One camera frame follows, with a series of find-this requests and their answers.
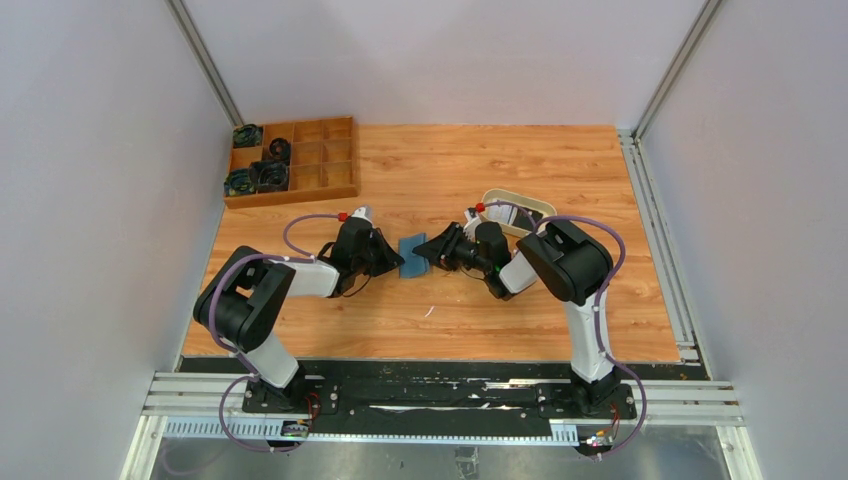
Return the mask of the blue card holder wallet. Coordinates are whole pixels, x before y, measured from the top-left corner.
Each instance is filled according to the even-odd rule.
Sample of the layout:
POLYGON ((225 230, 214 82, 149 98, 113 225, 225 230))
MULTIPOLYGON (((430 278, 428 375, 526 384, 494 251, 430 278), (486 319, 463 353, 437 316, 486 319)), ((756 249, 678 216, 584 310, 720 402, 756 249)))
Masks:
POLYGON ((408 237, 403 237, 398 242, 398 253, 404 263, 399 267, 401 279, 413 279, 426 275, 430 271, 428 260, 414 252, 414 249, 427 242, 427 235, 423 232, 408 237))

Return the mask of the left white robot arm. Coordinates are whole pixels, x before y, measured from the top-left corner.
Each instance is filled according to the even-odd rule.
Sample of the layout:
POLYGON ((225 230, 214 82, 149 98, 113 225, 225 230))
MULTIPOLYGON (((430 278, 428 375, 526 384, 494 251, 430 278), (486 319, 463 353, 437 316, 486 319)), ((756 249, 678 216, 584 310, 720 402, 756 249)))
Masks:
POLYGON ((285 301, 342 297, 358 278, 375 278, 403 264, 370 217, 344 216, 336 239, 316 254, 291 257, 238 247, 200 293, 192 317, 254 379, 285 390, 304 375, 274 333, 285 301))

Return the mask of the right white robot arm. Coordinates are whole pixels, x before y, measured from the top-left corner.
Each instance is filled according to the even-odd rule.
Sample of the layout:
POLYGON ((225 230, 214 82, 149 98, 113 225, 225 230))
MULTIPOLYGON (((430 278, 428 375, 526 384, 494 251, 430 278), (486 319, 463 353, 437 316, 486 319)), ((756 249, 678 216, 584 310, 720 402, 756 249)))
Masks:
POLYGON ((572 342, 572 381, 595 395, 618 383, 607 349, 606 289, 626 248, 607 225, 555 215, 520 238, 512 252, 500 224, 454 222, 412 252, 445 271, 478 270, 490 293, 508 300, 541 281, 565 310, 572 342))

